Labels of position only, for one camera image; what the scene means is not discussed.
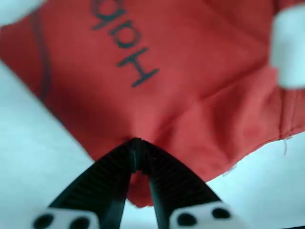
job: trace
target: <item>white surface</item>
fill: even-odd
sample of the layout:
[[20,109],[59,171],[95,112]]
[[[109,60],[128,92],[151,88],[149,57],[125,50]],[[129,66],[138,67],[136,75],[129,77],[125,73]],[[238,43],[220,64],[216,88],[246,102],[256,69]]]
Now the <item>white surface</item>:
[[[92,164],[12,73],[0,64],[0,228],[22,229]],[[305,133],[265,145],[209,185],[253,228],[305,225]],[[125,229],[155,229],[153,208],[127,203]]]
[[305,87],[305,4],[279,13],[273,22],[271,64],[279,69],[279,84]]

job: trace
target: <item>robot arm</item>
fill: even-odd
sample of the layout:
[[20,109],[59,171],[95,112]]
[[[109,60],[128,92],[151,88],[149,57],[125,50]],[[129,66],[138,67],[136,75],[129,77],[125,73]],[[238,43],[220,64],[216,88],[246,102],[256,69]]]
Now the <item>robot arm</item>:
[[138,138],[113,149],[73,181],[26,229],[119,229],[132,173],[150,181],[159,229],[245,229],[189,168]]

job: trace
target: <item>dark seam line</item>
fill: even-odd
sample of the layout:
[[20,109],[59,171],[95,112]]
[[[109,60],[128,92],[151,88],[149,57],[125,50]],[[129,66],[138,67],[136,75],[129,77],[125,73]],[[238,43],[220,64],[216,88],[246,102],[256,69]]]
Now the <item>dark seam line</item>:
[[34,33],[35,40],[40,52],[41,64],[42,64],[42,76],[41,76],[41,92],[39,99],[44,101],[47,97],[51,84],[51,63],[48,48],[45,42],[45,38],[41,29],[41,20],[39,10],[36,10],[30,16],[31,29]]
[[298,90],[296,90],[294,92],[294,94],[295,94],[295,97],[294,97],[294,101],[293,101],[293,110],[292,110],[292,114],[291,114],[291,123],[290,123],[290,132],[289,132],[289,135],[291,135],[292,129],[293,129],[293,125],[294,125],[297,101],[298,101],[298,96],[299,96]]
[[202,2],[205,3],[206,6],[208,6],[211,9],[211,11],[213,11],[213,13],[217,14],[224,22],[226,22],[227,24],[232,26],[235,30],[237,30],[240,33],[243,33],[248,38],[251,38],[252,40],[260,43],[263,46],[268,46],[268,42],[266,42],[263,38],[260,38],[258,35],[254,34],[250,30],[246,30],[244,28],[241,28],[241,26],[236,25],[230,18],[228,18],[225,14],[220,12],[218,9],[216,9],[216,7],[211,5],[207,0],[202,0]]
[[279,140],[284,136],[284,118],[285,118],[285,105],[286,105],[286,92],[283,88],[280,89],[280,99],[281,99],[281,113],[280,113],[280,126],[279,126]]

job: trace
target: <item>red shirt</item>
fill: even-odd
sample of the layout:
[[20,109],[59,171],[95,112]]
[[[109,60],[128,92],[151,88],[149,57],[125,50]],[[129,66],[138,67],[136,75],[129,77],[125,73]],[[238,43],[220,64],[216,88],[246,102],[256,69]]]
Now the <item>red shirt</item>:
[[[268,65],[272,18],[296,2],[49,0],[2,29],[0,57],[93,159],[140,137],[208,181],[305,130],[305,91]],[[152,204],[145,176],[128,197]]]

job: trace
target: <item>white object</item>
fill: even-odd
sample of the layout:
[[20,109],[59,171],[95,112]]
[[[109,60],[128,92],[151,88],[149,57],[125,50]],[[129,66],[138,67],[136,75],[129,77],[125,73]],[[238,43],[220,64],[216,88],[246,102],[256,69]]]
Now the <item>white object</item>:
[[175,210],[170,229],[247,229],[248,227],[221,201]]
[[280,12],[273,22],[271,65],[284,88],[305,87],[305,4]]
[[22,229],[99,229],[99,221],[93,212],[47,208],[29,211],[27,225]]
[[46,0],[1,0],[0,26],[17,22],[45,1]]

